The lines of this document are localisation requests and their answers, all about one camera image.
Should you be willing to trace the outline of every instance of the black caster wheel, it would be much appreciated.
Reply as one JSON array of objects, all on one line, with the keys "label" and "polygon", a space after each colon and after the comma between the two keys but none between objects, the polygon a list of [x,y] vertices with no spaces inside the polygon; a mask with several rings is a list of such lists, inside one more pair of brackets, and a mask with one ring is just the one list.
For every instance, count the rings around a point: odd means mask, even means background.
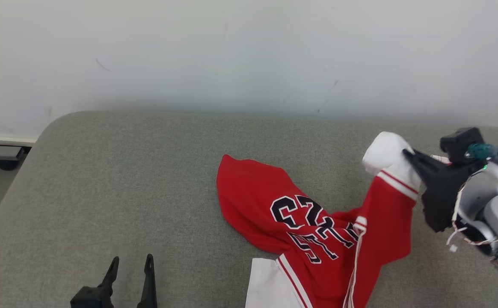
[{"label": "black caster wheel", "polygon": [[14,170],[18,165],[18,160],[0,160],[0,169],[5,171]]}]

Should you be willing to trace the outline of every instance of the red jersey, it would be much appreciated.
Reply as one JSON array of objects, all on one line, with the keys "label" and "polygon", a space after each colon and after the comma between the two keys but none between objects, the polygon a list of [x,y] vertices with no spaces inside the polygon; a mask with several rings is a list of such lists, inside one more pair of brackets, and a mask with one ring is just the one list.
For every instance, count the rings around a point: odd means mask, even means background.
[{"label": "red jersey", "polygon": [[[398,175],[401,169],[393,170]],[[216,185],[224,218],[251,244],[280,255],[276,265],[285,277],[278,279],[289,285],[300,307],[362,308],[380,267],[411,250],[417,191],[415,183],[396,175],[381,169],[360,208],[332,215],[283,169],[254,160],[224,155]],[[270,279],[261,280],[258,288],[272,288]],[[265,290],[251,288],[250,283],[246,307],[266,297]],[[250,299],[251,294],[260,299]]]}]

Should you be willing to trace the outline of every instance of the red stripe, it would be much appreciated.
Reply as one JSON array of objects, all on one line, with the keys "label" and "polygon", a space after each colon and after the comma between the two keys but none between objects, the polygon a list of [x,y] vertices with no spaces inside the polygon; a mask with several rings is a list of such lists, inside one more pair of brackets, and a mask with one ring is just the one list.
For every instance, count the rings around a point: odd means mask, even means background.
[{"label": "red stripe", "polygon": [[409,185],[403,183],[402,181],[396,179],[393,175],[389,174],[388,172],[382,170],[382,173],[384,173],[385,175],[387,175],[388,177],[391,177],[392,179],[394,179],[396,182],[400,183],[401,185],[403,185],[404,187],[407,187],[408,189],[410,189],[413,193],[416,193],[418,194],[418,191],[416,189],[414,189],[413,187],[410,187]]},{"label": "red stripe", "polygon": [[299,298],[300,302],[302,303],[302,305],[304,305],[304,308],[308,308],[308,306],[306,306],[306,303],[304,302],[304,298],[302,298],[302,295],[300,294],[300,292],[298,292],[298,289],[296,288],[296,285],[294,284],[293,279],[291,278],[291,276],[289,275],[289,272],[285,268],[285,265],[283,265],[282,260],[278,258],[278,261],[280,261],[280,265],[282,266],[285,275],[287,275],[287,277],[289,278],[290,284],[292,284],[292,286],[296,290],[296,293],[298,294],[298,298]]}]

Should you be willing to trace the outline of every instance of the baseboard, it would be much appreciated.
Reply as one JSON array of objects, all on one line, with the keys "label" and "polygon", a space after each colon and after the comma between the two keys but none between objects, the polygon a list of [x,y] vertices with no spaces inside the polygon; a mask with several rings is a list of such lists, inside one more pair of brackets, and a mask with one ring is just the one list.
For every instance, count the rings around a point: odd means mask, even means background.
[{"label": "baseboard", "polygon": [[2,137],[0,136],[0,145],[12,146],[34,146],[37,138],[18,138],[18,137]]}]

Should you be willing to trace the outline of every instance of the white wall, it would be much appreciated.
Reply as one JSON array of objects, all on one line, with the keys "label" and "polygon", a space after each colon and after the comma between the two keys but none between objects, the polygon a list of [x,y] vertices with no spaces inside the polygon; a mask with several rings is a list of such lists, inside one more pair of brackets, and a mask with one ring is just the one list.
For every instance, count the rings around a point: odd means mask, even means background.
[{"label": "white wall", "polygon": [[498,125],[498,0],[0,0],[0,138],[120,102]]}]

